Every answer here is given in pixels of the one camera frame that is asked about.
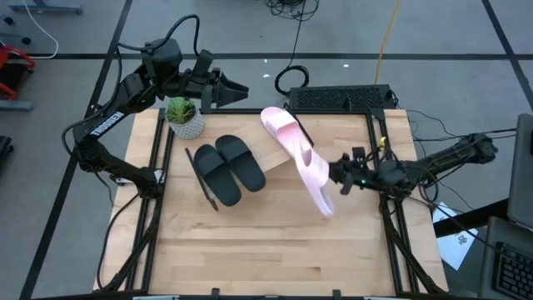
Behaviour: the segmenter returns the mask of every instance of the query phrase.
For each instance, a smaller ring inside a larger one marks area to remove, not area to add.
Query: gray floor
[[[124,1],[86,0],[82,16],[37,15],[36,19],[60,42],[60,53],[105,53]],[[492,0],[497,17],[516,53],[533,53],[533,2]],[[377,53],[394,7],[393,0],[321,2],[316,16],[301,27],[299,53]],[[0,24],[0,32],[18,31],[33,39],[31,46],[10,44],[31,53],[49,53],[53,43],[24,13],[5,5],[17,26]],[[187,13],[201,20],[199,48],[214,53],[289,53],[297,22],[273,17],[258,0],[193,1],[135,0],[121,40],[142,45],[160,38],[172,23]],[[193,24],[184,23],[175,35],[184,53],[192,52]],[[504,53],[481,1],[404,1],[386,48],[387,53]],[[126,60],[124,72],[138,61]],[[183,66],[190,67],[192,61]],[[223,60],[214,64],[230,79],[251,88],[250,97],[234,107],[264,108],[281,105],[285,98],[273,88],[274,77],[287,60]],[[311,73],[311,86],[371,84],[374,60],[295,60]],[[521,62],[533,77],[533,62]],[[0,176],[0,290],[2,298],[18,297],[42,230],[67,165],[60,142],[61,131],[80,119],[91,97],[102,60],[38,61],[21,99],[32,101],[30,113],[0,112],[0,135],[13,137],[16,151]],[[113,64],[102,93],[110,96],[116,76]],[[300,84],[298,75],[284,78],[283,88]],[[531,113],[511,64],[507,61],[395,61],[385,60],[380,83],[389,83],[405,109],[416,109],[443,120],[453,133],[512,128],[519,113]],[[419,138],[444,136],[439,123],[410,113],[411,128]],[[114,128],[104,144],[123,157],[132,117]],[[512,138],[495,141],[497,159],[485,166],[467,166],[445,179],[474,207],[508,195]],[[426,142],[433,153],[449,143]],[[460,210],[468,207],[442,188],[440,199]],[[92,289],[103,234],[111,205],[97,179],[77,171],[69,190],[34,297],[87,293]],[[465,262],[469,276],[447,270],[454,290],[475,290],[476,256]]]

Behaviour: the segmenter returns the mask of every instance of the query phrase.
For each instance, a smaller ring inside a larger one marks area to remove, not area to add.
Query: computer keyboard
[[[533,255],[497,242],[493,288],[514,299],[533,299]]]

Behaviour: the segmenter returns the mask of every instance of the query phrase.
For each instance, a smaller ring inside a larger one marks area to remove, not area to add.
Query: wooden tabletop
[[[148,165],[157,115],[158,110],[136,115],[126,154],[129,163]],[[299,118],[326,160],[336,161],[352,147],[370,150],[363,116]],[[174,139],[150,293],[210,294],[212,288],[220,288],[223,295],[327,296],[332,289],[340,289],[343,296],[394,295],[377,192],[353,188],[342,196],[341,187],[329,182],[336,212],[326,220],[303,187],[294,162],[279,151],[258,114],[213,114],[204,119],[206,128],[200,137]],[[386,124],[399,159],[416,160],[405,111],[386,111]],[[159,166],[168,126],[164,128]],[[215,212],[184,149],[194,155],[202,144],[214,144],[224,134],[247,142],[265,171],[266,187],[255,193],[242,188],[236,206],[218,203],[220,211]],[[113,214],[136,192],[133,185],[119,187]],[[102,267],[105,283],[132,250],[140,202],[131,205],[111,230]],[[447,289],[427,207],[407,199],[404,210],[412,252],[435,282]],[[403,287],[408,290],[405,262],[400,253],[398,257]],[[144,262],[142,257],[139,270]]]

